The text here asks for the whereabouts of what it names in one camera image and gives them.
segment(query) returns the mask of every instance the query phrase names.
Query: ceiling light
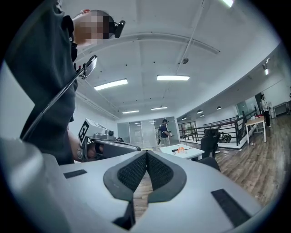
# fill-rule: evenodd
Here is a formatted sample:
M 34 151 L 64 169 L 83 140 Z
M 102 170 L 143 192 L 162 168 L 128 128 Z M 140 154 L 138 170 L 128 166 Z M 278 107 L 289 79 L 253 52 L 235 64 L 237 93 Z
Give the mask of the ceiling light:
M 157 108 L 152 108 L 152 110 L 159 110 L 159 109 L 166 109 L 168 107 L 157 107 Z
M 126 113 L 133 113 L 133 112 L 139 112 L 139 110 L 135 110 L 135 111 L 124 111 L 123 114 L 126 114 Z
M 158 75 L 157 80 L 178 80 L 178 81 L 187 81 L 189 76 L 179 76 L 179 75 Z
M 102 84 L 100 86 L 95 86 L 94 89 L 96 91 L 105 89 L 105 88 L 109 88 L 109 87 L 113 87 L 113 86 L 119 86 L 119 85 L 123 85 L 123 84 L 127 84 L 127 79 L 122 79 L 122 80 L 118 80 L 118 81 L 114 81 L 114 82 L 109 82 L 106 84 Z
M 223 0 L 229 7 L 232 6 L 233 0 Z

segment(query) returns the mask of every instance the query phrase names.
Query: man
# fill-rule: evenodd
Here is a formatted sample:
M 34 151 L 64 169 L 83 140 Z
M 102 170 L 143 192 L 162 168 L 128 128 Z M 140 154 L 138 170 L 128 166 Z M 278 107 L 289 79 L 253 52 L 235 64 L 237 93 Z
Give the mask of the man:
M 12 40 L 5 60 L 18 83 L 34 102 L 22 135 L 75 76 L 77 47 L 95 44 L 112 36 L 114 21 L 103 11 L 83 10 L 75 18 L 64 17 L 56 1 L 45 0 L 29 16 Z M 56 157 L 59 165 L 80 160 L 80 144 L 69 131 L 75 110 L 77 81 L 47 111 L 27 142 Z M 102 145 L 88 146 L 88 156 L 103 152 Z
M 164 147 L 168 147 L 170 145 L 168 136 L 172 137 L 173 135 L 167 129 L 168 121 L 166 119 L 163 120 L 162 125 L 160 127 L 161 132 L 161 144 Z
M 264 97 L 264 94 L 261 95 L 261 104 L 262 104 L 262 108 L 263 108 L 263 111 L 264 111 L 264 117 L 265 117 L 265 120 L 266 120 L 266 124 L 267 124 L 267 127 L 271 127 L 270 125 L 270 115 L 269 115 L 269 110 L 271 109 Z

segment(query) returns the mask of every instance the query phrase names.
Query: ear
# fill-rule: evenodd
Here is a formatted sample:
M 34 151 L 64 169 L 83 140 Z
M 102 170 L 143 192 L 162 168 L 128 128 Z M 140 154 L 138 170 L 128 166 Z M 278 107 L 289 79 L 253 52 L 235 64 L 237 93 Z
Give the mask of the ear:
M 90 10 L 86 9 L 86 10 L 81 10 L 81 14 L 84 15 L 86 13 L 90 12 Z

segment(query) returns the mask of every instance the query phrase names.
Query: orange object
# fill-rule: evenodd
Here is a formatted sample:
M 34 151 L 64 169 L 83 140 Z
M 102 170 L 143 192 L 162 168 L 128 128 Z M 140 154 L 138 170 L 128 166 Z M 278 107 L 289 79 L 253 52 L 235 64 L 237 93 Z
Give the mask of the orange object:
M 179 147 L 179 148 L 178 148 L 178 153 L 184 153 L 184 151 L 185 151 L 185 150 L 184 150 L 183 147 Z

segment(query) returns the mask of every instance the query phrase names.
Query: black mesh fabric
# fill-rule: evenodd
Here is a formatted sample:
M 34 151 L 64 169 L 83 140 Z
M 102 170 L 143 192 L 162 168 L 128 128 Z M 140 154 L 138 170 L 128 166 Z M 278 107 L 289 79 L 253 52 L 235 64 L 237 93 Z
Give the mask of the black mesh fabric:
M 137 189 L 146 172 L 146 155 L 141 156 L 117 173 L 117 178 L 121 183 L 131 189 L 133 192 Z
M 167 184 L 174 176 L 173 170 L 159 159 L 148 154 L 147 171 L 151 178 L 153 191 Z

